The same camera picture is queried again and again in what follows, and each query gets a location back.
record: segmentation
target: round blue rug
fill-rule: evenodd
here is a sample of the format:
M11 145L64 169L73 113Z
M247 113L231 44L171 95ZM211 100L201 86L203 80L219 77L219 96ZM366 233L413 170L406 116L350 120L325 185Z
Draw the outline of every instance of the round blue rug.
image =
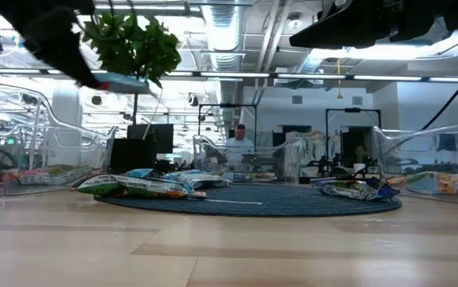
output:
M207 200L130 199L95 196L101 202L144 210L246 217L322 217L396 210L402 202L367 202L322 195L311 187L232 185L206 191Z

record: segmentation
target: green leaves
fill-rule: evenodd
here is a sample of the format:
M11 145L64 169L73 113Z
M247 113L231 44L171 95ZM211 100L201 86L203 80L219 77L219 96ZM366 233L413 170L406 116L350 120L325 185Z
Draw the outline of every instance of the green leaves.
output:
M103 13L95 17L98 26L85 22L82 42L91 42L102 69L139 76L161 88L159 78L172 72L181 62L178 38L169 34L154 16L145 16L149 21L145 30L138 26L135 14L112 17L110 13Z

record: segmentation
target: black monitor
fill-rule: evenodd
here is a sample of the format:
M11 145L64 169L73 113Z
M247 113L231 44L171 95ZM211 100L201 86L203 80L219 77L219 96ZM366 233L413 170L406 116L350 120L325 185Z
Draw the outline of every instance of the black monitor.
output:
M146 124L137 124L136 126L127 126L128 139L142 139L146 132ZM147 132L146 140L155 140L158 142L159 154L172 153L174 150L174 125L173 124L152 124Z

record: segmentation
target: white shirt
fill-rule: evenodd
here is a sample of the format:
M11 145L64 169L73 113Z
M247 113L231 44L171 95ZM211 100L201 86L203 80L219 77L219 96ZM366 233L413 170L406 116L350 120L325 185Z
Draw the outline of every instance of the white shirt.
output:
M227 140L227 161L229 165L241 165L243 163L243 155L253 153L253 143L246 138L236 140L230 138Z

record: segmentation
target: transparent acrylic panel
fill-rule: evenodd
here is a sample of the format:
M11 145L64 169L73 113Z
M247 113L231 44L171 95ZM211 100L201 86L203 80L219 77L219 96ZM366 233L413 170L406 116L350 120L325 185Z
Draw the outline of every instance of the transparent acrylic panel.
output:
M374 128L374 138L388 183L424 194L458 194L458 124L422 132Z
M194 136L195 168L234 183L298 184L302 158L301 139L289 139L279 147L232 147Z
M0 85L0 195L64 190L107 171L114 135L62 123L39 92Z

